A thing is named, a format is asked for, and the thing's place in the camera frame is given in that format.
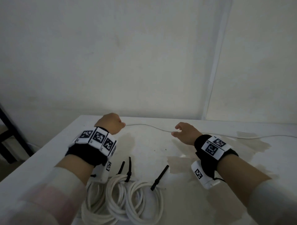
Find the person's left hand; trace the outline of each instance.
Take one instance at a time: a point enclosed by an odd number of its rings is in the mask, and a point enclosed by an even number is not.
[[[117,134],[126,124],[123,123],[118,114],[109,113],[104,115],[94,126],[100,126],[108,130],[112,135]]]

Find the pink sleeve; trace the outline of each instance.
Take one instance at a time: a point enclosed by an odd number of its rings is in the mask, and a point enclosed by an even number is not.
[[[72,172],[54,167],[41,183],[28,190],[0,224],[71,224],[86,197],[86,187]]]

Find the wrist-mounted tracker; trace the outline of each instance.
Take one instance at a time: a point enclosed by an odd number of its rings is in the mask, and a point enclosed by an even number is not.
[[[69,145],[66,155],[76,155],[95,168],[90,180],[106,183],[111,167],[110,158],[116,150],[116,139],[102,127],[82,131]]]
[[[214,177],[214,172],[217,170],[219,161],[226,155],[234,154],[238,156],[238,154],[229,144],[216,136],[210,136],[208,134],[198,137],[194,145],[197,150],[196,155],[200,161],[195,161],[192,164],[192,170],[201,184],[206,189],[209,189],[218,184],[219,180],[222,180]]]

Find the sleeve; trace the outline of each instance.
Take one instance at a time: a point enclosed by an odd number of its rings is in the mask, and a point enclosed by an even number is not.
[[[64,168],[54,167],[5,211],[0,224],[71,224],[85,197],[86,187],[81,180]]]
[[[297,198],[274,180],[267,180],[252,192],[247,212],[259,225],[297,224]]]

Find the black wristband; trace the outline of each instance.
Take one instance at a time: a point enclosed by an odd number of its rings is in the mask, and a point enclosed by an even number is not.
[[[201,149],[204,143],[211,137],[212,136],[208,134],[201,135],[195,140],[194,146],[197,150],[196,155],[201,160],[201,167],[204,173],[214,179],[214,172],[217,170],[219,161],[229,154],[234,154],[236,156],[238,156],[238,154],[233,149],[229,149],[224,152],[219,160],[215,159],[210,154]]]
[[[68,148],[68,151],[66,152],[66,155],[70,154],[80,157],[94,167],[107,162],[107,156],[88,144],[74,144]]]

